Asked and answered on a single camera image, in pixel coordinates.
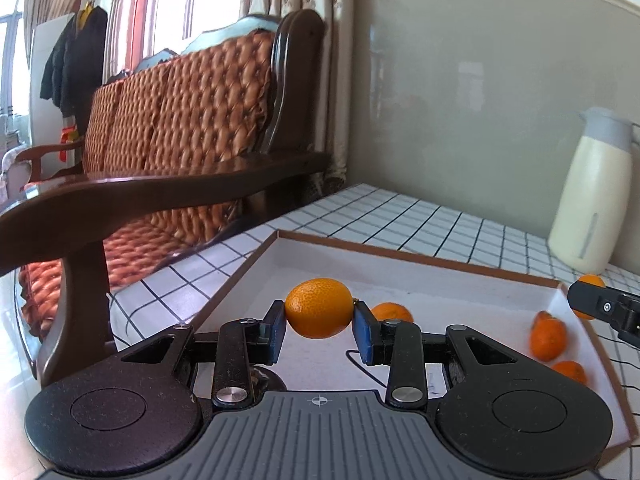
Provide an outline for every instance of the white crosshair mark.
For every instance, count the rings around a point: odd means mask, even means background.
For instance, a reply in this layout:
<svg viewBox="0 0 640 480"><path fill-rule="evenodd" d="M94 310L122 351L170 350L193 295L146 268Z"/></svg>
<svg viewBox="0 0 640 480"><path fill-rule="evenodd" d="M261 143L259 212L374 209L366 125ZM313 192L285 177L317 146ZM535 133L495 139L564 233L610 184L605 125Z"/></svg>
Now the white crosshair mark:
<svg viewBox="0 0 640 480"><path fill-rule="evenodd" d="M322 395L318 395L317 397L311 399L310 402L314 403L316 406L324 406L326 403L331 401L326 397L323 397Z"/></svg>

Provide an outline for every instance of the gray ribbed panel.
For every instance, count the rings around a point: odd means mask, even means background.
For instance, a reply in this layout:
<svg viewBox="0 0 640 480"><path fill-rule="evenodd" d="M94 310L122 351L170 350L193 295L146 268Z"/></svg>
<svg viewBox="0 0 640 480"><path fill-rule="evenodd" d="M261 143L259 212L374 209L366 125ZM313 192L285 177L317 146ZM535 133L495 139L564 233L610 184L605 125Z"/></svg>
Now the gray ribbed panel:
<svg viewBox="0 0 640 480"><path fill-rule="evenodd" d="M327 402L312 402L319 396ZM68 477L53 471L42 480ZM216 415L181 457L140 480L488 480L453 456L425 418L385 408L374 392L268 392ZM575 480L595 480L582 473Z"/></svg>

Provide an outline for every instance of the white jug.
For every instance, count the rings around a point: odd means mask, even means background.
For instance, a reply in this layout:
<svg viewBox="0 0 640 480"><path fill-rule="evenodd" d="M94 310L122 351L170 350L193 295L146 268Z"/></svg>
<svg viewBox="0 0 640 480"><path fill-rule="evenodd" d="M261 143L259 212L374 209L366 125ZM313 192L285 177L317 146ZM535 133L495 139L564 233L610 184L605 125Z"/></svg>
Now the white jug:
<svg viewBox="0 0 640 480"><path fill-rule="evenodd" d="M632 121L606 108L589 108L556 212L549 248L585 274L600 274L625 219L631 186Z"/></svg>

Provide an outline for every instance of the white tray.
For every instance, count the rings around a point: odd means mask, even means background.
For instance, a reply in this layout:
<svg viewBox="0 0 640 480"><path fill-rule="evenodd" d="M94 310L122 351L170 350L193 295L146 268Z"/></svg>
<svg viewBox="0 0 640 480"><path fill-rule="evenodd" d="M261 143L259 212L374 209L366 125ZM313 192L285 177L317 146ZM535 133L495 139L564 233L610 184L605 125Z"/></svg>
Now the white tray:
<svg viewBox="0 0 640 480"><path fill-rule="evenodd" d="M198 332L212 332L233 319L261 319L274 300L284 300L300 282L321 276L340 280L370 308L383 301L403 304L423 332L444 333L450 324L465 324L529 356L531 321L538 311L548 310L564 321L569 334L568 349L558 360L581 363L589 386L609 406L614 427L609 447L624 446L636 435L604 349L590 324L572 313L555 280L280 231L231 276L193 324ZM322 340L303 338L287 327L273 370L290 390L377 389L384 396L384 388L346 358L349 349L356 349L351 327ZM367 370L386 383L388 367ZM443 395L440 365L427 365L427 372L430 397ZM201 373L203 384L211 373L212 368ZM206 395L207 388L210 395L210 382L196 393Z"/></svg>

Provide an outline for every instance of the glossy wall panel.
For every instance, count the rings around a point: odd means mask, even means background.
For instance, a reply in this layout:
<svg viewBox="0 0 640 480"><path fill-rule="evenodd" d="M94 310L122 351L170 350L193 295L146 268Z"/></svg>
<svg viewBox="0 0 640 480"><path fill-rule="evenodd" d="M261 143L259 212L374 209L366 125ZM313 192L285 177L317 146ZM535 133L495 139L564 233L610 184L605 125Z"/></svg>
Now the glossy wall panel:
<svg viewBox="0 0 640 480"><path fill-rule="evenodd" d="M640 120L629 7L355 0L349 180L548 235L578 111Z"/></svg>

